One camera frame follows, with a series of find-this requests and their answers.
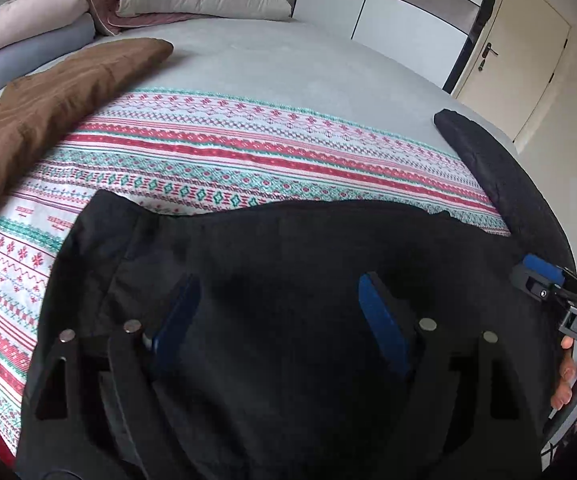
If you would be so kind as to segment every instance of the patterned blanket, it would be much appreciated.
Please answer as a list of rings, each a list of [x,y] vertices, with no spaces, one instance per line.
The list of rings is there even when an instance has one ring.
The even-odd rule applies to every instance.
[[[392,200],[509,234],[461,160],[405,137],[229,96],[125,94],[79,124],[0,211],[0,432],[13,451],[51,266],[98,189],[175,215],[281,200]]]

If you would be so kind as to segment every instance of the door lock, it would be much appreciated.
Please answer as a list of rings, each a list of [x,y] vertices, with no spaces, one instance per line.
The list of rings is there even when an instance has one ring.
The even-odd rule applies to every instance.
[[[489,43],[486,44],[486,46],[484,47],[484,51],[481,53],[481,63],[479,64],[479,66],[477,67],[477,70],[479,70],[480,72],[482,70],[484,70],[484,64],[486,63],[486,57],[489,55],[489,52],[491,54],[495,54],[495,56],[498,56],[499,54],[497,52],[495,52],[492,49],[492,44],[489,41]]]

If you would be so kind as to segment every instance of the blue foam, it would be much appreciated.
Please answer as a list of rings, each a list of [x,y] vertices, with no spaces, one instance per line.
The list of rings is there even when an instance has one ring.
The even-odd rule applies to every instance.
[[[389,369],[401,378],[406,377],[410,370],[408,345],[398,323],[391,316],[367,274],[359,279],[359,305]]]
[[[172,301],[169,315],[153,337],[154,364],[158,372],[164,372],[174,366],[178,349],[184,342],[188,328],[198,311],[200,299],[200,280],[190,276],[181,284],[177,296]]]
[[[527,254],[524,257],[524,267],[536,272],[537,274],[541,274],[547,280],[557,283],[559,286],[564,284],[564,275],[561,272],[561,269],[553,264],[545,262],[534,254]]]

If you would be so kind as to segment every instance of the black fabric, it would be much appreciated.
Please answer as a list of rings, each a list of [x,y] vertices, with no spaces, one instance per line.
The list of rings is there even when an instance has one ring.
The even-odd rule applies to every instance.
[[[483,30],[486,23],[488,23],[489,19],[491,19],[494,6],[495,0],[481,1],[481,6],[479,6],[479,11],[477,12],[477,17],[475,18],[475,23],[473,23],[473,27],[471,27],[471,30],[468,33],[468,38],[466,38],[466,41],[463,44],[462,52],[460,52],[459,56],[457,57],[457,61],[455,62],[453,69],[450,71],[444,86],[442,87],[444,92],[450,94],[455,89],[455,85],[457,85],[457,81],[459,81],[463,70],[466,68],[468,60],[471,59],[471,54],[475,49],[477,40],[479,40],[481,31]]]
[[[513,156],[479,124],[457,112],[442,110],[434,120],[526,252],[575,271],[564,230]]]
[[[357,300],[369,270],[420,317],[456,334],[495,331],[537,431],[560,352],[550,313],[510,284],[523,255],[513,238],[392,202],[171,217],[98,191],[48,282],[22,440],[28,398],[59,332],[99,335],[143,319],[184,272],[200,278],[203,298],[176,372],[156,387],[207,479],[366,476],[402,406]]]

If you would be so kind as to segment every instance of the finger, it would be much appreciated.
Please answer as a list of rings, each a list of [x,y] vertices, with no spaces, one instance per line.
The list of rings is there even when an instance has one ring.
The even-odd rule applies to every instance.
[[[551,406],[555,410],[561,410],[561,408],[571,402],[572,390],[569,384],[563,379],[559,382],[555,394],[551,397]]]
[[[577,373],[577,367],[575,366],[575,361],[572,360],[572,350],[566,350],[564,352],[564,359],[559,365],[559,375],[565,381],[570,381]]]
[[[572,348],[574,342],[575,340],[571,336],[565,335],[564,339],[561,340],[561,347],[567,350],[568,348]]]

